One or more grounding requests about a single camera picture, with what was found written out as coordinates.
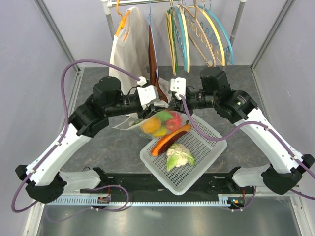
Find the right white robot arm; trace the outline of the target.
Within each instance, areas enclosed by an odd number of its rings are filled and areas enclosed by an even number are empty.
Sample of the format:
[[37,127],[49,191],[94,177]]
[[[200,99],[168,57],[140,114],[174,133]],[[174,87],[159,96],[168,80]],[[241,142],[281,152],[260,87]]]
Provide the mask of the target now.
[[[294,149],[269,123],[254,99],[245,91],[233,90],[226,72],[219,67],[208,67],[200,72],[202,88],[190,91],[185,78],[170,80],[170,90],[174,96],[173,109],[186,113],[191,125],[204,138],[220,142],[242,130],[265,154],[268,165],[241,168],[232,171],[225,181],[230,193],[238,193],[247,186],[266,186],[272,192],[283,195],[299,183],[303,173],[312,177],[311,166],[315,159],[310,154],[302,154]],[[195,109],[213,108],[217,114],[236,127],[227,135],[214,138],[203,132],[192,118]]]

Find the light green cucumber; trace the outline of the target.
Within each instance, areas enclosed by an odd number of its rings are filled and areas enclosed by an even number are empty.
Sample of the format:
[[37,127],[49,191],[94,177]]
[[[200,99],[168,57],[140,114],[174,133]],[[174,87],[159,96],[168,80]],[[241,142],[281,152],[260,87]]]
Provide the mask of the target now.
[[167,110],[158,112],[156,117],[159,118],[161,122],[166,122],[169,119],[173,119],[173,115]]

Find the red apple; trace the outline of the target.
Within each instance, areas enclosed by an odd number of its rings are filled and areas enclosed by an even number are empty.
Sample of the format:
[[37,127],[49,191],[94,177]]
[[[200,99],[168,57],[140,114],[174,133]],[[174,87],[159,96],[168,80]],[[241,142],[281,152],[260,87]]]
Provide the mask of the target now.
[[165,126],[170,131],[175,131],[182,126],[182,117],[180,114],[174,114],[173,118],[165,122]]

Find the clear dotted zip top bag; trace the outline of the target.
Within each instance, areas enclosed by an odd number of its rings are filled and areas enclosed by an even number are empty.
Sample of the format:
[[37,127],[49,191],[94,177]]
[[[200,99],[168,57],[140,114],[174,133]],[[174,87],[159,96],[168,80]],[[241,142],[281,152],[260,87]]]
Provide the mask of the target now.
[[142,137],[155,139],[171,134],[188,122],[187,115],[178,111],[162,110],[149,118],[138,118],[131,114],[125,121],[114,126],[114,129],[130,131]]

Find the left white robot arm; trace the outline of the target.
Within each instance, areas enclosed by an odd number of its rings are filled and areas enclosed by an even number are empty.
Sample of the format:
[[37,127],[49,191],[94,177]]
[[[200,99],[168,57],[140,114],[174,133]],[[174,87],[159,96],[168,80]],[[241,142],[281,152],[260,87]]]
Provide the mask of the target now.
[[61,167],[84,144],[109,125],[109,118],[142,113],[146,105],[159,99],[155,86],[137,86],[134,94],[124,95],[118,78],[107,76],[93,87],[86,102],[66,119],[58,138],[33,163],[16,168],[19,178],[27,178],[26,192],[41,203],[50,203],[62,193],[83,189],[104,193],[108,188],[106,174],[101,168],[85,172],[66,173]]

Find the orange tangerine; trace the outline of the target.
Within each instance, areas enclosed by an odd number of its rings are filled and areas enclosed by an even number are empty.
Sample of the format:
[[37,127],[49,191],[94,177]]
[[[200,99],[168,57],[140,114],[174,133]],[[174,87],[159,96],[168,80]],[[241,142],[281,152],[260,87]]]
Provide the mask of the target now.
[[145,123],[141,125],[141,129],[144,133],[150,134],[160,129],[161,126],[162,126],[162,122],[159,118],[151,117]]

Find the yellow lemon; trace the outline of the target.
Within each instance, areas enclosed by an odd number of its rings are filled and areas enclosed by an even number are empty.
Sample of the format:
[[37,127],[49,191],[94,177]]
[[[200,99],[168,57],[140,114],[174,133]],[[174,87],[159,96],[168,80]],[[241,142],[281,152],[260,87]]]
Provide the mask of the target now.
[[162,126],[160,129],[152,133],[154,137],[161,137],[168,133],[168,129],[165,126]]

